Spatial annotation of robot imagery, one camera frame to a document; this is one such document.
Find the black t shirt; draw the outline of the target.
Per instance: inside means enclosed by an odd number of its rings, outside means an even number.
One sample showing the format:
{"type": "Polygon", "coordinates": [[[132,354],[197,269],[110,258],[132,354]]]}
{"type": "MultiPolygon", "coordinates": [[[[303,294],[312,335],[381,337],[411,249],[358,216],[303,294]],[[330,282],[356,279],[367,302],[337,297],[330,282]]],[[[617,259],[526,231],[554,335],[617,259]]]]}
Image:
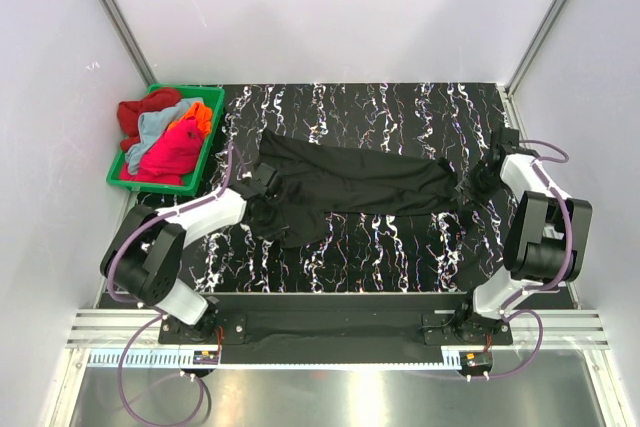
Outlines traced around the black t shirt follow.
{"type": "Polygon", "coordinates": [[[317,145],[265,130],[255,165],[263,164],[282,178],[270,202],[276,218],[251,229],[285,249],[324,240],[328,213],[424,216],[457,208],[458,179],[444,159],[317,145]]]}

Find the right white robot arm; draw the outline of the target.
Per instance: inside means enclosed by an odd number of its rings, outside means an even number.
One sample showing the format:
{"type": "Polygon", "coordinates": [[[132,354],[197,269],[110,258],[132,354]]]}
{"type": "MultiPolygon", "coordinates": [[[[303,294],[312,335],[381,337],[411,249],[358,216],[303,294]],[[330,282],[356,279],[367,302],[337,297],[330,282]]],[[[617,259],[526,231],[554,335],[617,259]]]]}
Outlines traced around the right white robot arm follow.
{"type": "Polygon", "coordinates": [[[474,288],[453,315],[450,329],[464,343],[479,343],[509,328],[525,297],[547,292],[580,274],[593,215],[551,179],[531,154],[484,160],[460,187],[464,197],[488,200],[501,186],[519,198],[503,248],[503,266],[474,288]]]}

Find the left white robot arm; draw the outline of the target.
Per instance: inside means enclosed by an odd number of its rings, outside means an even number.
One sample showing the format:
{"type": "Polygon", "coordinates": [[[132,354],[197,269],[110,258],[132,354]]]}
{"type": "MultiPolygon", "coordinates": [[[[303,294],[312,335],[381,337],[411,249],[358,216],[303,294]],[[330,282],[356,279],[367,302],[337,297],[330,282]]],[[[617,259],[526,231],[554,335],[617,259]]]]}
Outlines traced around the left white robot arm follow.
{"type": "Polygon", "coordinates": [[[247,179],[171,208],[137,205],[125,216],[100,264],[118,302],[140,302],[175,319],[196,343],[216,335],[218,309],[179,279],[185,247],[250,220],[278,219],[275,187],[247,179]]]}

